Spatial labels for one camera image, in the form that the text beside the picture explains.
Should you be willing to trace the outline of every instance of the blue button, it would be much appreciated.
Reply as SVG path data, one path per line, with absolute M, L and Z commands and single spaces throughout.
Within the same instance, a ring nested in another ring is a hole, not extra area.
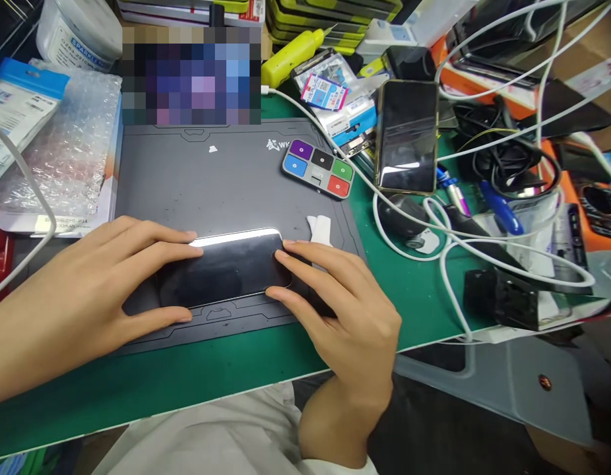
M 284 168 L 291 174 L 303 177 L 306 174 L 307 163 L 294 155 L 288 154 L 284 160 Z

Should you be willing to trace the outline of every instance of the gray repair mat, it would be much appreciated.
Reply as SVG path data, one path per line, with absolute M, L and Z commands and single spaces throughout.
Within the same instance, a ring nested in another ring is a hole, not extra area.
M 276 228 L 284 239 L 310 239 L 306 216 L 332 220 L 331 243 L 365 258 L 348 201 L 338 201 L 282 173 L 294 139 L 328 152 L 308 119 L 212 127 L 126 126 L 116 214 L 152 220 L 199 237 Z M 316 300 L 296 280 L 296 292 Z M 160 305 L 155 278 L 125 303 L 130 315 Z M 293 323 L 294 316 L 265 295 L 191 310 L 193 321 L 135 340 L 120 354 L 165 348 Z

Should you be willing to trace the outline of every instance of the smartphone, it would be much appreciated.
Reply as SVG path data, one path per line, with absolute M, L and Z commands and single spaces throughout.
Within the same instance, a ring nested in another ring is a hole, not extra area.
M 204 255 L 167 264 L 156 273 L 160 305 L 201 307 L 288 287 L 292 273 L 274 257 L 282 248 L 275 228 L 200 237 L 190 243 Z
M 389 79 L 380 88 L 374 184 L 430 195 L 437 173 L 437 84 Z

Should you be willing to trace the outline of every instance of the blue pen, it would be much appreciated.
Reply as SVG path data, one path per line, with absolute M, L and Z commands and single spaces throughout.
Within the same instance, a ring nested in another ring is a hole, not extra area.
M 510 206 L 508 206 L 508 202 L 505 198 L 499 196 L 487 181 L 482 181 L 479 184 L 479 188 L 488 206 L 495 212 L 497 221 L 499 221 L 503 228 L 514 236 L 524 234 L 525 231 L 523 226 L 517 219 L 515 213 L 510 209 Z

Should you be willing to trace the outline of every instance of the green table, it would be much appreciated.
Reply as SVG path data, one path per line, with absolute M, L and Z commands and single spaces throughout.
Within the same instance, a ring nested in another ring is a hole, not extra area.
M 299 113 L 282 98 L 268 97 L 262 116 Z M 450 152 L 445 141 L 440 145 L 442 154 Z M 437 263 L 403 259 L 382 242 L 373 225 L 371 193 L 360 180 L 350 202 L 370 267 L 402 315 L 399 350 L 462 334 Z M 464 272 L 480 261 L 458 249 L 452 254 L 449 276 L 461 295 Z M 469 320 L 473 330 L 493 324 Z M 0 404 L 0 457 L 324 369 L 299 324 L 101 358 Z

